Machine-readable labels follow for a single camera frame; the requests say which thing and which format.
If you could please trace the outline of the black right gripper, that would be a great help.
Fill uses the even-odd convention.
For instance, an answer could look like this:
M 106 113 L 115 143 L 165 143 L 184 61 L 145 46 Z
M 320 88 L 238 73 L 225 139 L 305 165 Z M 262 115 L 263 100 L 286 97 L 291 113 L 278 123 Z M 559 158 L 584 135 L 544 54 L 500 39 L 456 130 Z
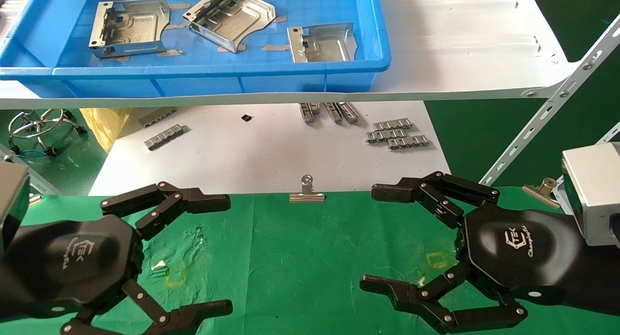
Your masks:
M 580 308 L 583 292 L 576 264 L 583 238 L 574 219 L 542 210 L 494 205 L 494 188 L 436 171 L 424 178 L 375 183 L 378 202 L 420 203 L 450 229 L 459 228 L 466 263 L 447 269 L 423 287 L 363 274 L 363 291 L 385 295 L 398 312 L 419 316 L 439 334 L 513 328 L 528 315 L 515 298 L 539 305 Z M 465 216 L 450 199 L 476 206 Z M 450 311 L 440 299 L 468 281 L 498 305 Z

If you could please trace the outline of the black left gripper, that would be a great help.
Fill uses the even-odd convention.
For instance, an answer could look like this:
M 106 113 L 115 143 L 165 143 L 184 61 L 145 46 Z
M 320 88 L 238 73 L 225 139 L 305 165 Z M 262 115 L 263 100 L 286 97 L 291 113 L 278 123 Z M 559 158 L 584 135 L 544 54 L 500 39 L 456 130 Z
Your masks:
M 1 321 L 78 312 L 62 326 L 62 335 L 117 335 L 91 322 L 95 313 L 110 311 L 127 296 L 152 320 L 144 335 L 194 335 L 204 320 L 232 313 L 230 300 L 166 312 L 135 281 L 144 258 L 142 240 L 151 240 L 184 213 L 225 212 L 230 196 L 159 182 L 104 199 L 100 208 L 108 215 L 98 220 L 17 230 L 1 259 Z M 121 219 L 147 209 L 135 229 Z

